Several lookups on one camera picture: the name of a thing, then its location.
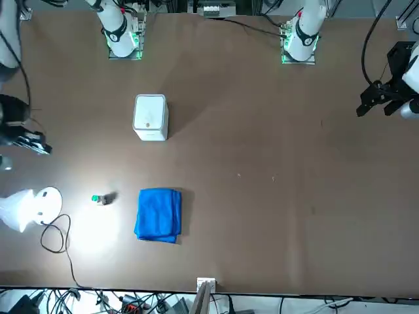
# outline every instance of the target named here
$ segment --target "black cable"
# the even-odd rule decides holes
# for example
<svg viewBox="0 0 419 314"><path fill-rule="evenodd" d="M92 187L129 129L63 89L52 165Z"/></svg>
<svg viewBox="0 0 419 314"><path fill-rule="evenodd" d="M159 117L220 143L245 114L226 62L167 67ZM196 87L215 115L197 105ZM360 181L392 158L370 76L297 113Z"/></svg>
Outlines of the black cable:
<svg viewBox="0 0 419 314"><path fill-rule="evenodd" d="M273 21L273 19L271 19L268 15L266 15L265 13L262 13L261 16L263 16L264 18L266 18L268 20L269 23L271 23L273 26L276 27L281 27L282 23L276 23Z"/></svg>
<svg viewBox="0 0 419 314"><path fill-rule="evenodd" d="M64 8L68 4L67 0L41 0L41 1L56 8Z"/></svg>
<svg viewBox="0 0 419 314"><path fill-rule="evenodd" d="M35 294L35 293L37 293L38 291L41 291L41 290L46 290L46 289L37 289L37 290L35 290L35 291L33 291L30 295L29 295L29 299Z"/></svg>
<svg viewBox="0 0 419 314"><path fill-rule="evenodd" d="M280 304L280 312L278 313L278 314L282 314L282 304L283 304L283 301L285 300L285 298L282 298L282 300L281 300L281 304Z"/></svg>
<svg viewBox="0 0 419 314"><path fill-rule="evenodd" d="M414 19L414 21L413 21L413 23L412 23L412 31L413 31L413 33L415 33L415 34L417 34L417 35L419 35L419 32L417 32L415 29L414 29L414 25L415 25L415 23L416 23L416 21L419 19L419 16L417 17L417 18L415 18Z"/></svg>
<svg viewBox="0 0 419 314"><path fill-rule="evenodd" d="M273 36L277 36L277 37L281 37L281 38L287 38L285 35L281 35L281 34L278 34L278 33L273 33L273 32L271 32L271 31L265 31L264 29L260 29L260 28L257 28L257 27L253 27L253 26L250 26L250 25L247 25L247 24L241 23L241 22L234 21L234 20L228 20L228 19L226 19L226 18L225 18L225 19L224 19L224 20L222 20L222 21L226 21L226 22L230 22L230 23L237 24L237 25L241 25L241 26L244 26L244 27L250 28L250 29L252 29L253 31L259 31L259 32L264 33L264 34L273 35Z"/></svg>
<svg viewBox="0 0 419 314"><path fill-rule="evenodd" d="M26 85L26 94L27 94L27 105L29 107L29 111L31 111L31 108L32 108L32 104L31 104L31 88L29 86L29 80L27 79L27 75L26 75L26 71L24 69L24 66L22 65L22 62L19 60L17 54L15 53L15 51L12 48L12 45L7 41L5 35L3 34L2 31L0 31L0 37L5 42L5 45L6 45L7 49L13 55L13 58L16 60L16 63L19 65L19 68L20 68L20 70L22 72L22 75L24 76L25 85Z"/></svg>
<svg viewBox="0 0 419 314"><path fill-rule="evenodd" d="M294 14L294 17L297 16L298 13L300 13L303 10L304 7L302 7L300 10L297 11L297 13Z"/></svg>
<svg viewBox="0 0 419 314"><path fill-rule="evenodd" d="M50 294L48 295L48 298L46 299L46 314L50 314L50 300L51 300L51 295L54 292L54 289L51 290Z"/></svg>
<svg viewBox="0 0 419 314"><path fill-rule="evenodd" d="M383 299L386 303L389 303L389 304L396 304L396 303L399 301L399 299L397 299L397 298L395 298L393 302L390 302L387 298L382 298L382 299Z"/></svg>
<svg viewBox="0 0 419 314"><path fill-rule="evenodd" d="M59 218L61 217L67 217L68 218L68 228L67 228L67 232L65 233L65 237L63 236L62 231L54 224ZM48 252L54 253L54 254L62 254L65 253L68 257L68 260L70 262L70 270L71 270L71 277L73 278L73 281L75 282L75 284L79 287L79 288L85 288L85 289L92 289L96 295L98 296L98 298L101 300L101 302L104 304L104 306L109 307L109 309L112 309L115 313L120 313L119 310L112 308L103 298L102 296L100 296L100 294L96 291L96 289L94 289L93 287L89 287L89 286L82 286L79 284L79 282L76 280L75 275L74 275L74 269L73 269L73 261L71 260L70 254L68 253L68 236L70 233L70 228L71 228L71 217L67 214L61 214L58 215L51 223L49 224L45 224L44 222L41 222L42 225L45 226L45 229L42 231L41 233L41 246L46 249ZM58 231L60 237L61 237L61 247L58 250L52 250L49 247L46 247L43 243L43 238L45 235L45 232L49 229L49 228L54 228L55 230Z"/></svg>
<svg viewBox="0 0 419 314"><path fill-rule="evenodd" d="M362 47L362 53L361 53L361 68L362 68L362 74L363 74L363 76L365 77L365 80L368 82L368 84L369 84L370 86L375 86L375 88L376 88L376 89L378 89L378 90L379 90L382 94L384 94L384 95L386 95L386 96L396 97L397 99L400 99L400 96L399 96L398 94L388 92L388 91L386 91L386 90L383 90L383 89L379 88L377 85L375 85L375 84L371 81L371 79L369 78L369 76L368 76L368 74L367 74L367 70L365 69L365 52L366 52L366 50L367 50L367 45L368 45L369 39L370 39L371 34L373 33L373 31L374 31L374 29L375 29L375 27L376 27L376 25L377 25L378 21L380 20L381 16L384 14L384 12L386 11L387 7L390 5L390 3L391 3L392 1L393 1L393 0L387 0L387 2L386 2L386 3L384 4L384 6L381 8L381 11L378 13L378 15L377 15L377 17L375 18L375 20L374 20L374 22L373 22L373 24L372 24L371 28L370 28L370 29L369 29L369 31L368 31L368 34L367 34L367 36L366 36L366 38L365 38L365 40L364 40L364 44L363 44L363 47Z"/></svg>
<svg viewBox="0 0 419 314"><path fill-rule="evenodd" d="M61 217L67 217L68 218L68 228L67 228L67 232L65 233L65 239L64 239L64 236L63 236L62 231L54 224ZM57 218L55 218L50 224L45 224L44 222L41 222L41 224L45 226L45 229L41 233L41 246L44 249L46 249L48 252L51 252L51 253L54 253L54 254L62 254L62 253L65 253L67 255L67 257L68 257L69 262L70 262L71 277L73 278L75 284L79 288L91 288L91 287L85 287L85 286L80 285L77 282L77 280L76 280L76 278L74 276L73 261L71 260L70 254L68 253L68 235L70 233L70 228L71 228L71 218L70 218L70 216L67 215L67 214L61 214L61 215L58 215ZM49 247L46 247L44 245L44 243L43 243L43 238L44 238L45 232L50 227L53 227L54 229L56 229L59 232L59 234L60 234L62 243L61 243L61 247L60 247L59 250L52 250Z"/></svg>
<svg viewBox="0 0 419 314"><path fill-rule="evenodd" d="M118 294L116 294L115 293L115 291L111 291L111 293L114 295L114 296L116 296L117 297L117 299L119 300L119 296L118 296Z"/></svg>
<svg viewBox="0 0 419 314"><path fill-rule="evenodd" d="M215 301L214 295L211 294L211 298L214 301L214 305L215 305L215 310L217 311L217 314L220 314L220 312L218 312L218 306L217 306L217 302Z"/></svg>
<svg viewBox="0 0 419 314"><path fill-rule="evenodd" d="M332 300L332 302L336 301L332 296L330 296L329 299ZM327 304L327 297L326 296L323 299L323 301L325 302L325 304ZM338 309L341 309L342 307L347 306L350 302L351 301L347 301L347 302L345 302L343 304L340 304L340 305L336 305L336 304L329 305L329 309L335 309L336 313L338 313Z"/></svg>
<svg viewBox="0 0 419 314"><path fill-rule="evenodd" d="M283 0L276 0L271 6L270 8L265 12L265 14L268 14L275 6L276 8L279 8L281 6L281 4L283 3Z"/></svg>
<svg viewBox="0 0 419 314"><path fill-rule="evenodd" d="M382 77L384 76L384 73L386 72L386 69L387 69L387 65L388 65L388 61L387 61L387 63L386 63L386 66L385 66L385 67L384 67L384 69L382 70L382 73L381 73L381 76L380 76L379 81L381 81Z"/></svg>
<svg viewBox="0 0 419 314"><path fill-rule="evenodd" d="M149 311L148 311L148 313L151 313L151 312L153 312L157 307L158 307L158 304L160 303L160 302L164 302L164 300L165 299L168 299L168 298L170 298L171 296L173 296L174 295L174 293L171 293L171 294L169 294L168 296L165 296L163 299L157 299L158 301L157 301L157 304L155 305L155 306L153 306L152 308L150 308L149 309Z"/></svg>
<svg viewBox="0 0 419 314"><path fill-rule="evenodd" d="M75 297L74 294L70 290L67 290L66 292L64 292L63 295L61 295L61 292L58 290L58 294L60 295L60 297L62 297L61 304L60 304L60 306L61 306L60 313L63 312L63 306L64 306L67 313L72 314L70 309L67 307L67 298L68 297Z"/></svg>

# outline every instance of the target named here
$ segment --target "blue towel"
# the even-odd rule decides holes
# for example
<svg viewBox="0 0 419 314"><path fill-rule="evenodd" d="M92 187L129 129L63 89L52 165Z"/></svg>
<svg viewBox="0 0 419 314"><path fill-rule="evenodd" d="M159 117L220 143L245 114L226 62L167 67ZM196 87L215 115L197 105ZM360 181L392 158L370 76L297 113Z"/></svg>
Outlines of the blue towel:
<svg viewBox="0 0 419 314"><path fill-rule="evenodd" d="M170 188L139 191L137 239L176 243L181 233L181 193Z"/></svg>

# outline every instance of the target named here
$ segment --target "cable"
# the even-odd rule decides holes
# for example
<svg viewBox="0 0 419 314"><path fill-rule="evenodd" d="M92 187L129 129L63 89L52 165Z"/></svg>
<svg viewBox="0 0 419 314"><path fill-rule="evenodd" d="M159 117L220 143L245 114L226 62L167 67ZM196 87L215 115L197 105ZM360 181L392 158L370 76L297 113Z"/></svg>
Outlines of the cable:
<svg viewBox="0 0 419 314"><path fill-rule="evenodd" d="M303 10L304 7L302 7L300 10L297 11L297 13L294 14L294 17L297 16L298 13L300 13Z"/></svg>
<svg viewBox="0 0 419 314"><path fill-rule="evenodd" d="M332 300L332 302L335 302L335 299L331 296L330 299ZM325 304L327 304L329 306L330 309L340 309L342 307L347 306L352 300L347 301L346 303L340 304L340 305L330 305L329 303L327 303L327 297L325 296L324 300Z"/></svg>
<svg viewBox="0 0 419 314"><path fill-rule="evenodd" d="M384 76L384 73L386 72L386 69L387 69L387 65L388 65L388 61L387 61L387 63L386 63L386 66L385 66L385 67L384 67L384 69L382 70L382 73L381 73L381 76L380 76L379 81L381 81L382 77Z"/></svg>
<svg viewBox="0 0 419 314"><path fill-rule="evenodd" d="M51 290L50 294L48 295L48 298L46 299L46 314L50 314L50 300L53 292L54 289Z"/></svg>
<svg viewBox="0 0 419 314"><path fill-rule="evenodd" d="M56 8L64 8L68 4L68 1L61 1L61 0L41 0L41 1Z"/></svg>
<svg viewBox="0 0 419 314"><path fill-rule="evenodd" d="M281 38L287 38L285 35L281 35L281 34L278 34L278 33L273 33L273 32L271 32L271 31L265 31L264 29L260 29L260 28L257 28L257 27L253 27L253 26L250 26L250 25L247 25L247 24L241 23L241 22L234 21L234 20L228 20L228 19L226 19L226 18L225 18L225 19L224 19L224 20L222 20L222 21L226 21L226 22L230 22L230 23L237 24L237 25L241 25L241 26L244 26L244 27L250 28L250 29L252 29L253 31L260 31L261 33L264 33L264 34L269 34L269 35L273 35L273 36L277 36L277 37L281 37Z"/></svg>
<svg viewBox="0 0 419 314"><path fill-rule="evenodd" d="M5 45L9 52L13 55L13 58L15 59L16 63L19 65L19 68L22 72L22 75L24 76L25 85L26 85L26 95L27 95L27 105L29 107L29 111L31 111L32 104L31 104L31 88L29 86L29 80L27 79L26 71L24 69L24 66L22 65L22 62L19 60L18 56L16 55L15 51L12 48L12 45L7 41L5 35L2 31L0 31L0 37L5 42Z"/></svg>
<svg viewBox="0 0 419 314"><path fill-rule="evenodd" d="M217 311L217 314L220 314L220 312L218 312L218 306L217 306L217 302L215 301L214 295L211 294L211 298L214 301L214 305L215 305L215 310Z"/></svg>
<svg viewBox="0 0 419 314"><path fill-rule="evenodd" d="M29 295L29 299L35 294L35 293L37 293L38 291L41 291L41 290L43 290L43 291L45 291L46 289L37 289L37 290L35 290L35 291L33 291L30 295Z"/></svg>
<svg viewBox="0 0 419 314"><path fill-rule="evenodd" d="M118 294L116 294L115 293L115 291L111 291L111 293L114 295L114 296L116 296L117 297L117 299L119 300L119 296L118 296Z"/></svg>
<svg viewBox="0 0 419 314"><path fill-rule="evenodd" d="M399 301L399 299L397 299L397 298L395 298L393 302L390 302L387 298L382 298L382 299L383 299L386 303L389 303L389 304L396 304L396 303Z"/></svg>
<svg viewBox="0 0 419 314"><path fill-rule="evenodd" d="M323 304L323 305L317 306L316 308L312 309L311 311L306 312L305 314L316 314L316 313L324 310L326 307L331 307L332 305L340 305L341 303L345 304L346 302L348 302L348 301L350 302L352 300L353 300L353 298L347 298L347 299Z"/></svg>
<svg viewBox="0 0 419 314"><path fill-rule="evenodd" d="M62 233L62 231L54 224L58 219L60 219L61 217L67 217L68 218L68 228L67 228L67 232L65 233L65 239L64 239L64 236L63 236L63 233ZM77 280L76 280L76 278L75 278L75 276L74 276L74 269L73 269L73 261L71 260L71 257L70 257L70 254L68 253L68 235L69 235L69 233L70 233L70 228L71 228L71 218L70 218L70 216L69 215L67 215L67 214L61 214L61 215L58 215L51 223L49 223L49 224L45 224L44 222L41 222L41 224L43 225L43 226L45 226L45 229L42 231L42 233L41 233L41 246L44 248L44 249L46 249L48 252L51 252L51 253L54 253L54 254L62 254L62 253L65 253L66 255L67 255L67 257L68 257L68 260L69 260L69 262L70 262L70 270L71 270L71 277L73 278L73 280L74 280L74 282L75 282L75 284L79 287L79 288L91 288L91 287L85 287L85 286L82 286L82 285L80 285L78 282L77 282ZM60 234L60 237L61 237L61 247L60 247L60 249L59 250L57 250L57 251L55 251L55 250L52 250L52 249L50 249L49 247L46 247L45 245L44 245L44 243L43 243L43 238L44 238L44 235L45 235L45 232L50 228L50 227L53 227L54 229L56 229L58 232L59 232L59 234Z"/></svg>
<svg viewBox="0 0 419 314"><path fill-rule="evenodd" d="M281 304L280 304L280 312L278 313L278 314L282 314L282 304L283 304L283 301L285 300L285 298L282 298L282 300L281 300Z"/></svg>
<svg viewBox="0 0 419 314"><path fill-rule="evenodd" d="M282 23L275 23L273 21L273 19L271 19L268 15L266 15L265 13L262 13L261 16L263 16L264 18L266 18L268 20L269 23L271 23L273 26L276 27L281 27Z"/></svg>
<svg viewBox="0 0 419 314"><path fill-rule="evenodd" d="M271 6L270 8L265 12L265 14L268 14L275 6L276 8L279 8L281 6L281 4L283 3L283 0L276 0Z"/></svg>
<svg viewBox="0 0 419 314"><path fill-rule="evenodd" d="M163 299L157 299L158 301L157 301L157 304L155 305L155 306L153 306L152 308L150 308L149 309L149 312L148 313L151 313L151 312L153 312L157 307L158 307L158 304L160 303L160 302L163 302L165 299L168 299L168 298L170 298L171 296L173 296L174 295L174 293L171 293L171 294L169 294L168 296L165 296Z"/></svg>
<svg viewBox="0 0 419 314"><path fill-rule="evenodd" d="M417 34L417 35L419 35L419 32L417 32L416 30L415 30L415 28L414 28L414 25L415 25L415 23L416 23L416 21L419 19L419 16L417 17L417 18L415 18L414 19L414 21L413 21L413 23L412 23L412 31L413 31L413 33L415 33L415 34Z"/></svg>
<svg viewBox="0 0 419 314"><path fill-rule="evenodd" d="M400 96L399 96L398 94L394 94L394 93L388 92L388 91L386 91L386 90L383 90L383 89L379 88L377 85L375 85L375 84L371 81L371 79L368 77L367 70L365 69L365 52L366 52L366 50L367 50L367 45L368 45L369 39L370 39L371 34L373 33L373 31L374 31L374 29L375 29L375 27L376 27L376 25L377 25L378 21L380 20L381 16L384 14L384 12L386 11L387 7L390 5L390 3L391 3L392 1L393 1L393 0L387 0L387 2L386 2L386 3L384 4L384 6L381 8L381 11L378 13L378 15L377 15L377 17L375 18L375 20L374 20L374 22L373 22L373 24L372 24L371 28L370 28L370 29L369 29L369 31L368 31L368 34L367 34L367 36L366 36L366 38L365 38L365 40L364 40L364 44L363 44L363 47L362 47L362 53L361 53L361 68L362 68L362 74L363 74L363 76L365 77L365 80L368 82L368 84L369 84L370 86L375 86L375 87L376 87L376 89L378 89L378 90L379 90L382 94L384 94L384 95L386 95L386 96L396 97L397 99L400 99Z"/></svg>

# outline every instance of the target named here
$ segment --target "brown tabletop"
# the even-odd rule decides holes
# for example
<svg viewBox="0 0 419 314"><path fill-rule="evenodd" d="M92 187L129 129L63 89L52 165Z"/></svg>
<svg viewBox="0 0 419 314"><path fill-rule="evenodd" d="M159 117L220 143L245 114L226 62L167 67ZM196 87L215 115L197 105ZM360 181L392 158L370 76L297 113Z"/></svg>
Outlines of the brown tabletop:
<svg viewBox="0 0 419 314"><path fill-rule="evenodd" d="M60 189L82 285L194 291L197 277L214 277L223 292L419 298L419 124L382 107L355 114L371 22L326 22L317 64L305 66L280 64L278 38L158 14L142 61L109 61L93 12L35 12L24 64L53 153L1 147L14 169L0 174L0 194ZM372 79L401 39L393 20L379 23ZM20 75L5 91L26 99ZM154 93L170 106L164 143L132 129L135 96ZM183 193L177 245L134 235L138 192L157 186ZM113 190L113 205L92 205ZM41 248L42 230L0 224L0 284L74 285L67 257Z"/></svg>

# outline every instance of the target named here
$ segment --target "desk lamp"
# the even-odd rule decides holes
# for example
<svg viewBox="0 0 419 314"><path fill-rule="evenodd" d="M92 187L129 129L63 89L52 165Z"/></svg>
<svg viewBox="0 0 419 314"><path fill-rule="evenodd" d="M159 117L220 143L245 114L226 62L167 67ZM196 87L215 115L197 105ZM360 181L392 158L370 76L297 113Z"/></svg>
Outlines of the desk lamp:
<svg viewBox="0 0 419 314"><path fill-rule="evenodd" d="M62 207L62 195L48 187L35 196L33 190L19 191L8 198L0 198L0 218L13 230L23 232L32 220L37 224L50 224Z"/></svg>

